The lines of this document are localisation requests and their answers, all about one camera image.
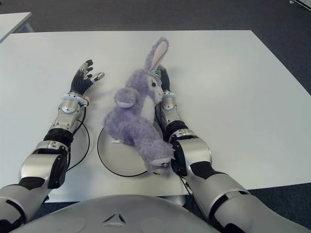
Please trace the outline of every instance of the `circular platform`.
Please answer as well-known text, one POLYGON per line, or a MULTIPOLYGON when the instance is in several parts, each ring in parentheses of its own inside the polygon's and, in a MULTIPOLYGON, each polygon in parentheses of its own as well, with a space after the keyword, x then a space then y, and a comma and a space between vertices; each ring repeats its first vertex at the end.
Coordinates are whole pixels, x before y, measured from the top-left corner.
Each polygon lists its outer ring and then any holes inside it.
MULTIPOLYGON (((154 127, 163 138, 161 128, 156 122, 154 122, 154 127)), ((133 177, 147 172, 138 150, 115 140, 105 128, 102 129, 99 135, 97 152, 102 164, 116 175, 133 177)))

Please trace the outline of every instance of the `stuffed bunny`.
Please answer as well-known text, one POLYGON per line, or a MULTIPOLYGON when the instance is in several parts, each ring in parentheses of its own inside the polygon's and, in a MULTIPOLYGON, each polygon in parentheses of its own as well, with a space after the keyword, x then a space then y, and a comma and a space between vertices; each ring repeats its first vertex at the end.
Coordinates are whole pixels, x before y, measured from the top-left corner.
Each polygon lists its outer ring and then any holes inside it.
POLYGON ((114 96, 116 106, 104 119, 105 130, 122 143, 135 146, 149 172, 164 174, 173 158, 173 149, 153 126, 155 105, 161 102, 161 80, 152 71, 160 65, 168 50, 168 41, 160 38, 148 54, 143 69, 136 70, 124 88, 114 96))

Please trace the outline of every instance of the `white table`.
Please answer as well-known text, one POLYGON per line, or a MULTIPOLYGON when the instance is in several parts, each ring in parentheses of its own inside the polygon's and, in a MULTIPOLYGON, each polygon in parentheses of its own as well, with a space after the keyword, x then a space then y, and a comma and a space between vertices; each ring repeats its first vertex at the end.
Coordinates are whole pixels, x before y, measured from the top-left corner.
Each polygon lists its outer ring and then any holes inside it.
POLYGON ((0 43, 11 33, 31 32, 34 30, 27 22, 31 12, 0 14, 0 43))
MULTIPOLYGON (((114 93, 160 36, 179 113, 205 140, 216 170, 247 189, 311 182, 311 96, 251 31, 63 32, 12 34, 0 53, 0 186, 17 182, 20 165, 57 116, 79 65, 93 59, 105 78, 86 92, 91 134, 87 158, 51 192, 51 201, 112 194, 186 193, 177 176, 124 178, 101 164, 96 143, 114 93)), ((85 151, 83 131, 73 163, 85 151)))

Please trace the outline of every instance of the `floor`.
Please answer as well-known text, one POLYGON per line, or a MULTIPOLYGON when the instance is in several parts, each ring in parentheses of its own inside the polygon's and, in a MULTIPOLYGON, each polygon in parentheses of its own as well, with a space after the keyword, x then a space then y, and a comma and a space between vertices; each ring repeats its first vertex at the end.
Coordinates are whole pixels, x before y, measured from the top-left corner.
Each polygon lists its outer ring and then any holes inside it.
MULTIPOLYGON (((1 2, 0 14, 32 12, 29 22, 35 32, 252 30, 311 94, 311 11, 288 0, 1 2)), ((251 193, 277 213, 311 229, 311 183, 251 193)), ((200 215, 187 200, 187 208, 200 215)), ((46 203, 37 217, 69 204, 46 203)))

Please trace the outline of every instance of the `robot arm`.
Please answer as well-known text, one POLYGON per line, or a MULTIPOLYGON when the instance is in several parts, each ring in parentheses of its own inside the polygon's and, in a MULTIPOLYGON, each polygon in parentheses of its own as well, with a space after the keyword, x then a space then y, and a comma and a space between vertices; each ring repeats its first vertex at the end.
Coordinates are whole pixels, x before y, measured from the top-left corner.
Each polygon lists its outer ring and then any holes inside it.
POLYGON ((19 172, 19 183, 0 190, 0 232, 9 232, 28 222, 52 189, 65 181, 68 168, 67 154, 73 136, 80 126, 81 110, 88 105, 84 92, 104 77, 99 73, 87 75, 93 68, 92 60, 82 64, 74 76, 70 92, 63 96, 58 116, 43 141, 28 156, 19 172))
POLYGON ((188 129, 177 112, 166 70, 158 70, 164 96, 156 116, 164 140, 175 150, 172 169, 190 186, 206 220, 221 232, 310 233, 265 206, 227 174, 215 171, 207 144, 188 129))

